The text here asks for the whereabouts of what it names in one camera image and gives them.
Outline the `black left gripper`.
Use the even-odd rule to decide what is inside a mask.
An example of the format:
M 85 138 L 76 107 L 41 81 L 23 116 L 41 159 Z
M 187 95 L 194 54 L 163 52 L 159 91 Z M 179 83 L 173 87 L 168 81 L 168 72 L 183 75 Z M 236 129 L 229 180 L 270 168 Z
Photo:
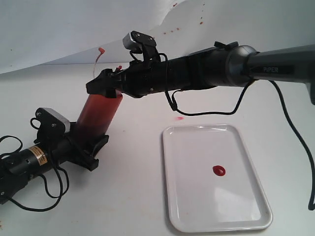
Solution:
M 95 156 L 108 143 L 109 136 L 102 134 L 84 147 L 72 136 L 76 126 L 77 123 L 71 122 L 69 132 L 65 132 L 64 125 L 49 123 L 49 159 L 55 166 L 67 161 L 93 171 L 98 167 Z

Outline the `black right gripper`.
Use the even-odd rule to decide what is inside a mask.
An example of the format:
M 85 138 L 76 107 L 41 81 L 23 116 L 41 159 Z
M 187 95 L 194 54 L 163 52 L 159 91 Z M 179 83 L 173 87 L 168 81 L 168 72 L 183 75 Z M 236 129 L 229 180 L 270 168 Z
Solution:
M 133 98 L 165 92 L 166 76 L 169 75 L 168 61 L 131 61 L 121 73 L 104 69 L 86 83 L 87 94 L 117 98 L 121 92 Z

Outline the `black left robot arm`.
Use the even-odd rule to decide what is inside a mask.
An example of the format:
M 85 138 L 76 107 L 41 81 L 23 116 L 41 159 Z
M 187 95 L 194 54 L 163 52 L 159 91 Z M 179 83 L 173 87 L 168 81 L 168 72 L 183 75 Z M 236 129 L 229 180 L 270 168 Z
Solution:
M 44 173 L 53 169 L 66 173 L 60 165 L 70 162 L 89 171 L 98 167 L 97 153 L 107 144 L 108 135 L 100 134 L 95 138 L 80 143 L 72 135 L 75 123 L 69 129 L 41 125 L 37 131 L 34 146 L 18 148 L 0 156 L 0 203 L 12 202 L 28 210 L 13 199 L 13 196 L 26 187 L 35 177 L 44 178 Z

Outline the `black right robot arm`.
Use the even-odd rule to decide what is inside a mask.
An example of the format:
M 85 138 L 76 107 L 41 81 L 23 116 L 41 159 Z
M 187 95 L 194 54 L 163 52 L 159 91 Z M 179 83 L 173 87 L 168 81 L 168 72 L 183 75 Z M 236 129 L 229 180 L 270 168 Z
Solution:
M 211 48 L 165 61 L 155 46 L 142 45 L 132 52 L 143 54 L 143 60 L 134 60 L 121 71 L 102 70 L 87 83 L 87 93 L 111 98 L 118 90 L 141 98 L 177 89 L 244 87 L 254 80 L 271 80 L 303 83 L 310 100 L 315 99 L 314 45 L 258 52 L 237 42 L 216 42 Z

